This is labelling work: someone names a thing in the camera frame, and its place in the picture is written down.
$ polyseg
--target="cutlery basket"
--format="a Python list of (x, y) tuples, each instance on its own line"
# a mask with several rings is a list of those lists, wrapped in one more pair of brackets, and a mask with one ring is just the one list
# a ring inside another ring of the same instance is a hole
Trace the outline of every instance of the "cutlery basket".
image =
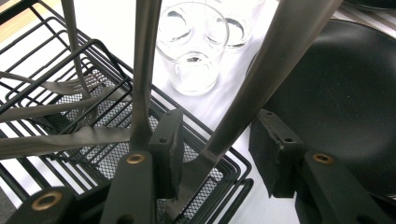
[[(133, 69), (112, 55), (98, 40), (78, 32), (81, 48), (70, 53), (64, 19), (40, 1), (22, 1), (12, 10), (0, 14), (0, 21), (10, 19), (10, 13), (24, 9), (33, 11), (38, 23), (9, 43), (0, 44), (0, 71), (29, 75), (33, 84), (1, 78), (0, 113), (13, 107), (57, 105), (81, 100), (81, 94), (59, 95), (38, 87), (44, 80), (63, 82), (77, 78), (73, 59), (81, 58), (86, 75), (100, 73), (101, 83), (91, 90), (92, 97), (102, 94), (105, 87), (114, 86), (122, 97), (117, 101), (100, 100), (83, 113), (76, 109), (31, 119), (0, 124), (0, 136), (24, 137), (55, 135), (78, 131), (92, 113), (91, 126), (127, 128), (131, 122), (133, 102)], [(45, 7), (50, 15), (43, 18), (36, 10)], [(166, 111), (181, 107), (163, 92), (153, 87), (149, 121), (154, 130)], [(184, 110), (184, 161), (193, 160), (205, 145), (211, 131), (192, 114)], [(15, 206), (35, 192), (54, 186), (66, 186), (76, 195), (100, 188), (111, 181), (120, 157), (129, 151), (128, 143), (74, 148), (42, 156), (0, 161), (0, 187)], [(230, 149), (212, 170), (205, 183), (182, 211), (177, 223), (227, 222), (252, 187), (246, 179), (250, 164), (234, 149)], [(157, 202), (158, 222), (164, 222), (164, 200)]]

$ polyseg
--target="brass screw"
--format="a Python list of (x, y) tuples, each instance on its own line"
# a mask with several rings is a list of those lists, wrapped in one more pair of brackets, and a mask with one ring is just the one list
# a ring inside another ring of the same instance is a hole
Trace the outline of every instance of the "brass screw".
[(331, 156), (328, 156), (326, 154), (315, 153), (313, 157), (314, 157), (315, 161), (318, 161), (318, 162), (321, 162), (321, 163), (325, 163), (325, 164), (334, 163), (334, 159)]
[(33, 204), (32, 209), (36, 211), (43, 211), (51, 208), (62, 199), (62, 193), (58, 191), (51, 191), (37, 198)]
[(145, 157), (141, 154), (134, 154), (128, 157), (126, 161), (130, 164), (137, 164), (145, 160)]

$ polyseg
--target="white surface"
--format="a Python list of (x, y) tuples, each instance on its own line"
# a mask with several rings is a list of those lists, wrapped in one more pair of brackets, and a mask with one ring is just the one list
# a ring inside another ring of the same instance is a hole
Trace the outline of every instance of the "white surface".
[[(135, 1), (131, 0), (75, 0), (79, 30), (91, 38), (100, 39), (114, 55), (131, 67), (134, 65), (134, 4)], [(276, 0), (266, 0), (256, 20), (250, 42), (244, 49), (224, 55), (218, 82), (209, 93), (191, 97), (175, 91), (163, 73), (158, 53), (154, 65), (154, 85), (210, 129), (215, 130), (244, 80), (248, 64), (264, 39), (276, 7)], [(55, 9), (62, 12), (60, 5)], [(248, 136), (249, 128), (233, 147), (253, 165), (248, 178), (254, 180), (254, 186), (231, 223), (299, 223), (294, 200), (268, 198), (266, 188), (248, 152)]]

